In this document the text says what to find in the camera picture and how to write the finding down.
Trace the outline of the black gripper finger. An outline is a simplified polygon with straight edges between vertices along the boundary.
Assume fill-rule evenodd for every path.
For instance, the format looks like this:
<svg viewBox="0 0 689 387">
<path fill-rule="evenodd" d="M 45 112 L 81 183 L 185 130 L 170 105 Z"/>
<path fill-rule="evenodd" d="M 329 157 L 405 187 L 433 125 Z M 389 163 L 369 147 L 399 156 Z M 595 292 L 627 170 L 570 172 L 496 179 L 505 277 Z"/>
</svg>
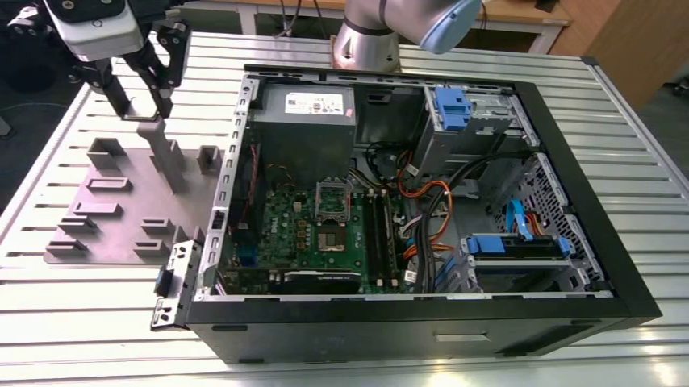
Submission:
<svg viewBox="0 0 689 387">
<path fill-rule="evenodd" d="M 160 61 L 149 40 L 145 40 L 140 50 L 125 55 L 125 63 L 146 85 L 156 106 L 152 119 L 166 119 L 173 106 L 170 94 L 180 86 L 185 72 L 190 25 L 185 20 L 178 20 L 158 24 L 153 30 L 156 40 L 168 53 L 168 64 Z"/>
<path fill-rule="evenodd" d="M 67 78 L 106 98 L 117 116 L 126 114 L 130 102 L 110 59 L 132 52 L 128 6 L 22 6 L 7 31 L 39 41 L 69 66 Z"/>
</svg>

